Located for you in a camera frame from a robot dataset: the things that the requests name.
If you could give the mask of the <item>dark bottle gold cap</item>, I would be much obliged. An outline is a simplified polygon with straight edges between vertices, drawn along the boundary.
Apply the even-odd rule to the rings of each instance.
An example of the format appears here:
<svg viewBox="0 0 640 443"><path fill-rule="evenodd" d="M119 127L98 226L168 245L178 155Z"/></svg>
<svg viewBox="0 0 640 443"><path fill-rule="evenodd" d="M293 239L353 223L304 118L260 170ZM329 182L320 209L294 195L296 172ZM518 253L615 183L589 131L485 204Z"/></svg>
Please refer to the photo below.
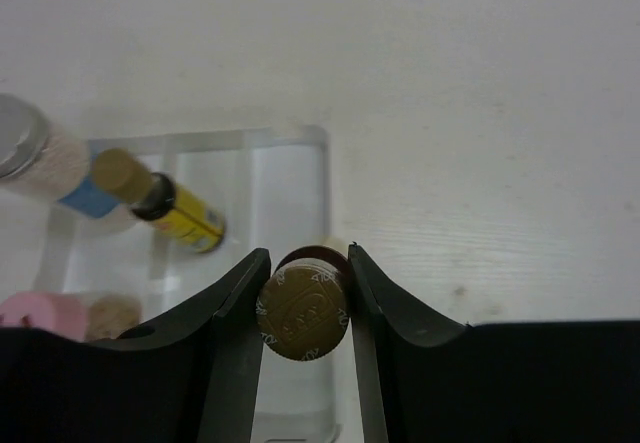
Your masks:
<svg viewBox="0 0 640 443"><path fill-rule="evenodd" d="M300 362L332 352L349 326L347 289L351 277L345 255L330 246L304 246L287 254L255 303L266 346Z"/></svg>

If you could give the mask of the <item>white bottle pink cap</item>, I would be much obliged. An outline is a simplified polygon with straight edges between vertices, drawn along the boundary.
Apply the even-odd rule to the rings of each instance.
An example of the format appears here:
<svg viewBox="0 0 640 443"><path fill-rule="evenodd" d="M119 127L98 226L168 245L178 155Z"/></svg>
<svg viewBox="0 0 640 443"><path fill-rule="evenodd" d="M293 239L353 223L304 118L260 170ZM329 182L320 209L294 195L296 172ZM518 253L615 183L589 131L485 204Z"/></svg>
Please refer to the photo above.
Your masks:
<svg viewBox="0 0 640 443"><path fill-rule="evenodd" d="M25 291L1 303L3 328L41 329L78 342L115 339L141 321L139 299L120 293Z"/></svg>

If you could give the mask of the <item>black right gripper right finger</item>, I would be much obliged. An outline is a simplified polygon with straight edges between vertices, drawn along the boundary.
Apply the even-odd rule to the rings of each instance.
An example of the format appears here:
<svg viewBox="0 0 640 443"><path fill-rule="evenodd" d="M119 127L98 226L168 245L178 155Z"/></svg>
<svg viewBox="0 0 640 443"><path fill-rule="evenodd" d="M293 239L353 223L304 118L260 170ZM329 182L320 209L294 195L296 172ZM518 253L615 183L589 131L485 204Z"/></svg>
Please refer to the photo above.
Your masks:
<svg viewBox="0 0 640 443"><path fill-rule="evenodd" d="M635 442L634 320L458 323L348 253L368 442Z"/></svg>

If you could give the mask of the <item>yellow label bottle gold cap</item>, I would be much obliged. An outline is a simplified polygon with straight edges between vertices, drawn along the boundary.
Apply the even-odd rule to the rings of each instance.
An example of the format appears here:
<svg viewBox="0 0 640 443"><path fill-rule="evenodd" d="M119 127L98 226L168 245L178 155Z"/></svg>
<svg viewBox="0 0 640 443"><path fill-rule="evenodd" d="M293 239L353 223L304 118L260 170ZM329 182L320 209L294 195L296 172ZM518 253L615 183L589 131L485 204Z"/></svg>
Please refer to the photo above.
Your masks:
<svg viewBox="0 0 640 443"><path fill-rule="evenodd" d="M216 249L225 237L226 220L219 211L125 149L99 153L91 165L91 179L134 217L196 253Z"/></svg>

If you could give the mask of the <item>clear jar silver lid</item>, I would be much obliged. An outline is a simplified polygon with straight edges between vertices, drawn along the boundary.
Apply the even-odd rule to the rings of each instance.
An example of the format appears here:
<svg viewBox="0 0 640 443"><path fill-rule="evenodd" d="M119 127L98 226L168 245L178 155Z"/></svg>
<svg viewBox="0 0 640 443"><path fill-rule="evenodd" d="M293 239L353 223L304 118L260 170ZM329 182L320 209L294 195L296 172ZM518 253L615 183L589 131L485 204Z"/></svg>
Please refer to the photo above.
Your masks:
<svg viewBox="0 0 640 443"><path fill-rule="evenodd" d="M14 95L1 95L1 187L122 232L135 225L125 206L91 180L88 141Z"/></svg>

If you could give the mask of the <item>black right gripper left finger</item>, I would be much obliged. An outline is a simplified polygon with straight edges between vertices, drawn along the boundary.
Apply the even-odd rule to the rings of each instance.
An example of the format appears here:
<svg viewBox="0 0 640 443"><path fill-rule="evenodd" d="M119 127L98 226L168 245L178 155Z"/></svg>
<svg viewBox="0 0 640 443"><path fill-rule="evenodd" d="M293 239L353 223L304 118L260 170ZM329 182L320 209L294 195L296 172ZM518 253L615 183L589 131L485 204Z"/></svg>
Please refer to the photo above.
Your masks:
<svg viewBox="0 0 640 443"><path fill-rule="evenodd" d="M258 248L220 280L117 339L1 332L5 442L247 442L263 342Z"/></svg>

